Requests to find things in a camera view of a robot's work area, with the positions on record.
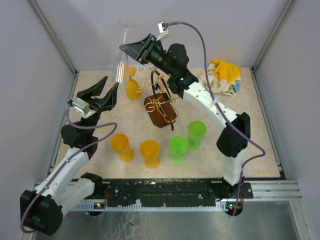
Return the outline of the clear wine glass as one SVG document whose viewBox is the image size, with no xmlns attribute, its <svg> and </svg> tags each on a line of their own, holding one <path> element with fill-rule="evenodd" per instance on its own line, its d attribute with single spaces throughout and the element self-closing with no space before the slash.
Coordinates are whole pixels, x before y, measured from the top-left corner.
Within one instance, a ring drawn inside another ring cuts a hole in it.
<svg viewBox="0 0 320 240">
<path fill-rule="evenodd" d="M 122 44 L 124 45 L 127 40 L 127 33 L 129 29 L 134 29 L 137 27 L 136 23 L 129 19 L 119 19 L 118 25 L 124 28 L 124 36 Z M 128 55 L 122 50 L 119 51 L 115 63 L 113 65 L 113 76 L 112 80 L 114 83 L 126 84 L 129 75 L 129 60 Z"/>
</svg>

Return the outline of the yellow plastic goblet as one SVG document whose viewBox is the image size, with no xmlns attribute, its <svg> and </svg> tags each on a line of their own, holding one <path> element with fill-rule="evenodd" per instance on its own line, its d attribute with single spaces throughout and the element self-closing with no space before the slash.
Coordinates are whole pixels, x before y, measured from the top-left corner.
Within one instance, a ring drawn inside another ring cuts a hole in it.
<svg viewBox="0 0 320 240">
<path fill-rule="evenodd" d="M 125 85 L 125 93 L 128 99 L 137 100 L 141 97 L 142 93 L 140 90 L 140 85 L 136 80 L 133 79 L 137 69 L 130 65 L 128 67 L 128 80 Z"/>
</svg>

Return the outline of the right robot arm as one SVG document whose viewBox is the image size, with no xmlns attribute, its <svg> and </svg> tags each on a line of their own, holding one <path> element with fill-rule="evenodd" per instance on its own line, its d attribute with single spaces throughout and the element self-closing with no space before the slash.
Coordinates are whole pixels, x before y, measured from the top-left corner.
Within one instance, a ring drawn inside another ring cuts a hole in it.
<svg viewBox="0 0 320 240">
<path fill-rule="evenodd" d="M 224 155 L 223 192 L 235 198 L 241 192 L 239 181 L 245 148 L 251 135 L 250 117 L 247 113 L 236 113 L 217 99 L 212 99 L 208 90 L 187 68 L 189 57 L 183 44 L 174 43 L 164 50 L 162 43 L 152 34 L 144 39 L 122 44 L 120 50 L 140 64 L 151 63 L 168 75 L 168 87 L 173 94 L 197 107 L 220 130 L 216 142 Z"/>
</svg>

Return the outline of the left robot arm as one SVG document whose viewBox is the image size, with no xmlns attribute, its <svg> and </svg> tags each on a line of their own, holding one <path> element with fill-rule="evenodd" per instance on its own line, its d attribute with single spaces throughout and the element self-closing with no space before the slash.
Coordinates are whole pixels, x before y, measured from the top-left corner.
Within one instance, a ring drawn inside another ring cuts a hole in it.
<svg viewBox="0 0 320 240">
<path fill-rule="evenodd" d="M 96 129 L 113 127 L 108 138 L 117 129 L 117 123 L 98 124 L 101 114 L 117 104 L 119 83 L 114 83 L 104 97 L 100 97 L 108 80 L 104 76 L 91 87 L 79 91 L 69 99 L 64 116 L 66 124 L 60 134 L 69 146 L 65 156 L 54 170 L 34 190 L 25 190 L 20 196 L 20 229 L 25 234 L 40 232 L 51 236 L 60 228 L 65 216 L 86 197 L 95 199 L 104 192 L 102 178 L 85 173 L 77 182 L 69 183 L 75 174 L 93 157 L 104 138 L 94 136 Z"/>
</svg>

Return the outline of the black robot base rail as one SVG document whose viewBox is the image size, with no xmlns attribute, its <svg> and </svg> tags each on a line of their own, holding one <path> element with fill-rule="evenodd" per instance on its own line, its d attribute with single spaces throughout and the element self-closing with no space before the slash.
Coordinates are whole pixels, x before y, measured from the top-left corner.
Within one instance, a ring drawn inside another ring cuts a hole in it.
<svg viewBox="0 0 320 240">
<path fill-rule="evenodd" d="M 222 178 L 103 179 L 86 200 L 102 200 L 109 207 L 214 207 L 223 199 L 252 199 L 251 184 L 230 185 Z"/>
</svg>

